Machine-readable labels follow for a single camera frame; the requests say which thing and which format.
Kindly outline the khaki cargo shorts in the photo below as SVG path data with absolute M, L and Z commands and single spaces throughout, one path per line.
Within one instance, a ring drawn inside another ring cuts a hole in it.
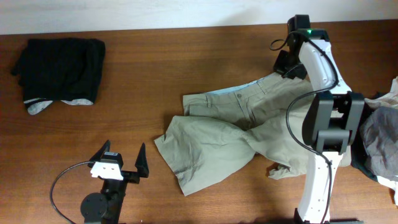
M 155 145 L 184 195 L 221 182 L 256 154 L 277 163 L 269 172 L 272 179 L 304 175 L 309 153 L 293 138 L 302 139 L 312 97 L 288 107 L 311 90 L 307 80 L 272 73 L 240 86 L 185 95 L 184 114 L 172 118 Z

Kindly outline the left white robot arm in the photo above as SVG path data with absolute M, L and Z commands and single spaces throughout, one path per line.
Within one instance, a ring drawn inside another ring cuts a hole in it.
M 138 184 L 142 178 L 149 176 L 145 144 L 139 150 L 136 171 L 122 170 L 123 157 L 120 153 L 111 152 L 110 145 L 107 140 L 88 163 L 91 176 L 103 180 L 103 186 L 100 192 L 87 195 L 80 205 L 85 223 L 119 223 L 127 185 Z

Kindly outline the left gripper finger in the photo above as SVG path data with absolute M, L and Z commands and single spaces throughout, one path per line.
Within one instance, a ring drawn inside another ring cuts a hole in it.
M 147 163 L 146 157 L 146 145 L 142 143 L 139 153 L 137 155 L 137 159 L 135 162 L 135 167 L 137 169 L 137 173 L 139 177 L 148 178 L 149 176 L 149 166 Z
M 111 142 L 107 140 L 103 146 L 90 158 L 88 167 L 93 167 L 95 162 L 99 162 L 105 152 L 109 152 Z

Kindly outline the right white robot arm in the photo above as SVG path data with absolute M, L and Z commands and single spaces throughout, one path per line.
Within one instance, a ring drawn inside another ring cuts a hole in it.
M 309 151 L 303 195 L 294 213 L 294 223 L 330 223 L 330 201 L 336 171 L 352 145 L 364 108 L 364 96 L 345 83 L 331 53 L 324 29 L 290 30 L 282 42 L 281 55 L 293 56 L 295 65 L 284 77 L 309 77 L 313 90 L 294 99 L 314 99 L 302 123 L 302 139 L 294 141 Z

